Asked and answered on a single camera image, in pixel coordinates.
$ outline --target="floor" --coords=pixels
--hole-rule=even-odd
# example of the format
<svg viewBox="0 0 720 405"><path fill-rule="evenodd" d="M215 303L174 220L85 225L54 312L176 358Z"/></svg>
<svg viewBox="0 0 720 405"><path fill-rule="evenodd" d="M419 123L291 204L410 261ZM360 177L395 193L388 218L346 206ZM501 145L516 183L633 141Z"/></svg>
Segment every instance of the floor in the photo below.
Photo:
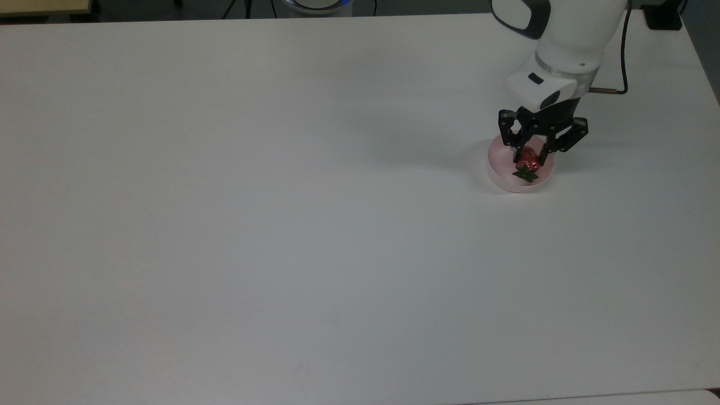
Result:
<svg viewBox="0 0 720 405"><path fill-rule="evenodd" d="M230 5L227 18L245 17L246 1L252 1L251 18L273 18L272 0L184 0L182 8L173 0L99 0L102 10L95 17L100 22L161 21L176 19L219 19ZM274 0L278 18L287 16L282 0ZM635 1L658 4L662 0ZM456 14L489 12L488 0L378 0L377 15ZM355 0L354 15L370 16L374 0ZM720 100L720 1L688 0L683 15L690 36L703 63L716 97ZM48 22L68 22L67 17L51 17Z"/></svg>

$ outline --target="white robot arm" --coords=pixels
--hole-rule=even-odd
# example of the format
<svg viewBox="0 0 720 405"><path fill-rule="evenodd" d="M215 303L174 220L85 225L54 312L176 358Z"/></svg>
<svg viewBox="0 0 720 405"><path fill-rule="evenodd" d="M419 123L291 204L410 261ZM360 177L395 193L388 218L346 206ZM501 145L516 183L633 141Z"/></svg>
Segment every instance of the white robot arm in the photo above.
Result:
<svg viewBox="0 0 720 405"><path fill-rule="evenodd" d="M539 39L536 51L505 81L522 106L501 110L503 142L517 148L515 161L533 135L547 137L541 163L549 153L566 151L587 133L587 121L573 118L617 30L627 0L494 0L492 13L503 25ZM521 129L510 127L518 120ZM555 135L571 127L561 138Z"/></svg>

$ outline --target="pink bowl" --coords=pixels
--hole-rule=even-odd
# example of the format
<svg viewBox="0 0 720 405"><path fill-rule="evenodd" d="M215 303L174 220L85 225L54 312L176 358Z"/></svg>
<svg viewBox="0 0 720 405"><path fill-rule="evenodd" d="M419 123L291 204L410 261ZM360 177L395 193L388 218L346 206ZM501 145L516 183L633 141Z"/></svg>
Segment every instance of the pink bowl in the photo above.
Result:
<svg viewBox="0 0 720 405"><path fill-rule="evenodd" d="M534 136L526 146L532 148L535 153L540 153L544 143L545 141L542 138ZM499 188L509 192L528 192L535 190L550 177L552 168L555 165L552 155L548 156L545 165L540 167L535 173L538 179L532 183L528 183L514 176L513 173L517 171L517 168L513 163L513 149L503 145L503 139L499 135L492 141L490 148L487 150L487 162L487 171L490 173L492 182Z"/></svg>

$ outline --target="cable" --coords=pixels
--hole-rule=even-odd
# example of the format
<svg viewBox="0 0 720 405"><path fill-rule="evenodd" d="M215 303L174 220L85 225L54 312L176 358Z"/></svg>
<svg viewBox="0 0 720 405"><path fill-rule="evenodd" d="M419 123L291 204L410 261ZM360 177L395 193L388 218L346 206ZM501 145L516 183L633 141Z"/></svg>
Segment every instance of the cable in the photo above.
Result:
<svg viewBox="0 0 720 405"><path fill-rule="evenodd" d="M227 9L227 10L225 10L225 14L222 15L222 18L221 18L221 19L225 19L225 18L228 16L228 14L230 13L230 10L231 10L231 9L233 8L233 6L235 5L235 1L236 1L236 0L232 0L232 1L230 2L230 6L228 6L228 9Z"/></svg>
<svg viewBox="0 0 720 405"><path fill-rule="evenodd" d="M623 89L603 89L598 87L590 87L589 93L601 94L625 94L628 92L628 72L625 69L625 42L628 36L628 23L630 23L630 13L632 12L632 1L628 0L628 12L625 14L625 23L623 25L623 37L620 42L620 70L623 73Z"/></svg>
<svg viewBox="0 0 720 405"><path fill-rule="evenodd" d="M250 19L250 10L253 8L253 0L247 0L245 3L245 19Z"/></svg>

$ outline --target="green strawberry calyx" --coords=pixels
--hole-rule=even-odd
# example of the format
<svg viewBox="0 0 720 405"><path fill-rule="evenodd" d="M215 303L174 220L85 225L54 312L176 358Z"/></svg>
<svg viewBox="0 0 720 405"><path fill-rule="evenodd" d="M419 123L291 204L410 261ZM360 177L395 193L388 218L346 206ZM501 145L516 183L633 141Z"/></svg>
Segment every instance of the green strawberry calyx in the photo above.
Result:
<svg viewBox="0 0 720 405"><path fill-rule="evenodd" d="M521 168L518 169L515 173L513 173L513 176L520 177L521 179L525 180L528 183L532 183L535 180L539 179L538 175L535 174L538 170L532 170L528 167L528 165L524 164Z"/></svg>

